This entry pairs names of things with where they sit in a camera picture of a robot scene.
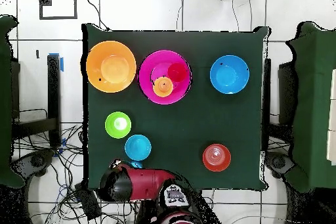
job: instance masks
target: black stand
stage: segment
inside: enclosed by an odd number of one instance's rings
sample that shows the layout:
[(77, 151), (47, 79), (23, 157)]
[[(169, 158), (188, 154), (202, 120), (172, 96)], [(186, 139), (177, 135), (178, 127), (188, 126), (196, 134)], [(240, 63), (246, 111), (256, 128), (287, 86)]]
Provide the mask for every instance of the black stand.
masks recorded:
[[(49, 132), (51, 147), (60, 146), (60, 64), (58, 56), (49, 55), (48, 64), (48, 118), (30, 122), (15, 122), (12, 126), (12, 138), (21, 139), (44, 131)], [(18, 73), (20, 64), (12, 61), (12, 117), (19, 117)]]

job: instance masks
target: dark green table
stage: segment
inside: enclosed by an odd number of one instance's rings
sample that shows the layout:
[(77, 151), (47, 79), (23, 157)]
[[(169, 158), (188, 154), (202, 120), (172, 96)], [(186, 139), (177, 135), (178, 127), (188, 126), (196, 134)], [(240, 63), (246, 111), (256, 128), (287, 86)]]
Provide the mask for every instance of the dark green table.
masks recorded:
[[(90, 188), (99, 186), (113, 159), (130, 161), (124, 145), (134, 134), (143, 134), (152, 143), (152, 152), (142, 163), (145, 168), (177, 171), (196, 189), (265, 188), (259, 179), (259, 160), (266, 27), (256, 33), (105, 32), (87, 24), (83, 31), (87, 31), (88, 50), (106, 40), (128, 46), (137, 68), (154, 51), (176, 51), (191, 66), (193, 79), (186, 96), (170, 105), (148, 100), (137, 79), (118, 93), (103, 93), (88, 83)], [(223, 55), (241, 57), (250, 69), (248, 84), (235, 95), (219, 93), (209, 79), (212, 64)], [(123, 139), (111, 138), (104, 128), (106, 117), (115, 111), (128, 114), (132, 121), (131, 132)], [(212, 143), (224, 144), (231, 151), (231, 164), (222, 172), (209, 171), (202, 162), (203, 151)]]
[(299, 192), (316, 187), (336, 189), (336, 166), (326, 158), (336, 31), (302, 22), (295, 39), (287, 44), (293, 53), (299, 88), (293, 121), (296, 166), (285, 178)]

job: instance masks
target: light blue cup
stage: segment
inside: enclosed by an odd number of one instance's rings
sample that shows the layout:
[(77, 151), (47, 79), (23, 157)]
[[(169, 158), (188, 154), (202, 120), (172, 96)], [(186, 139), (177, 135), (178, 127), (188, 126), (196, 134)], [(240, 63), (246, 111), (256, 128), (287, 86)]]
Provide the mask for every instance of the light blue cup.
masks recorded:
[(131, 162), (131, 164), (134, 168), (142, 168), (142, 165), (140, 162)]
[(150, 155), (152, 146), (146, 136), (132, 135), (125, 143), (126, 155), (132, 160), (141, 161)]
[(249, 81), (249, 68), (240, 57), (222, 56), (214, 62), (210, 69), (210, 81), (213, 87), (221, 93), (238, 93)]

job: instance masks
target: blue tape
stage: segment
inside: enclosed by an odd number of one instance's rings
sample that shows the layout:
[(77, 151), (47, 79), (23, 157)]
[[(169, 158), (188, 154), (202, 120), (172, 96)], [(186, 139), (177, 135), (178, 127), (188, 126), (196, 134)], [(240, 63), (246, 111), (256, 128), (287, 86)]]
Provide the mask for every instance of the blue tape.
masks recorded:
[(63, 57), (60, 59), (60, 71), (64, 71), (64, 65), (63, 65)]
[(63, 153), (63, 148), (58, 148), (58, 152), (59, 152), (60, 154), (62, 154), (62, 153)]

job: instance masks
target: grout line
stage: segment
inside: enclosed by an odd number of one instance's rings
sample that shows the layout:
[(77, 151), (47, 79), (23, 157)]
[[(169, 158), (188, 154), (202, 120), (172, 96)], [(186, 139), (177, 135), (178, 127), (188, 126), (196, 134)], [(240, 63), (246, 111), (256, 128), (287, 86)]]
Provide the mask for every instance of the grout line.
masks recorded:
[(261, 224), (261, 216), (263, 215), (263, 192), (260, 192), (260, 222)]
[(184, 0), (182, 0), (182, 31), (183, 31), (183, 12), (184, 12)]
[(266, 26), (266, 19), (267, 19), (267, 0), (265, 0), (265, 26)]
[(279, 206), (286, 206), (287, 203), (261, 203), (262, 205), (279, 205)]
[(60, 123), (83, 123), (83, 122), (60, 122)]
[[(100, 211), (102, 211), (102, 200), (99, 200), (99, 204), (100, 204)], [(102, 215), (100, 215), (100, 224), (102, 224)]]
[(16, 39), (10, 39), (9, 41), (83, 41), (82, 39), (19, 39), (16, 33)]
[[(58, 204), (58, 202), (28, 201), (29, 204)], [(68, 202), (69, 204), (78, 204), (78, 202)]]
[(278, 43), (285, 43), (286, 41), (264, 41), (265, 43), (270, 43), (270, 42), (278, 42)]
[(98, 2), (98, 12), (99, 12), (99, 28), (100, 28), (100, 19), (101, 19), (101, 13), (100, 13), (100, 0)]
[[(16, 0), (16, 19), (18, 21), (18, 0)], [(16, 27), (16, 39), (18, 39), (18, 25)], [(16, 58), (18, 59), (18, 42), (16, 42)], [(18, 158), (21, 158), (21, 139), (18, 140)]]

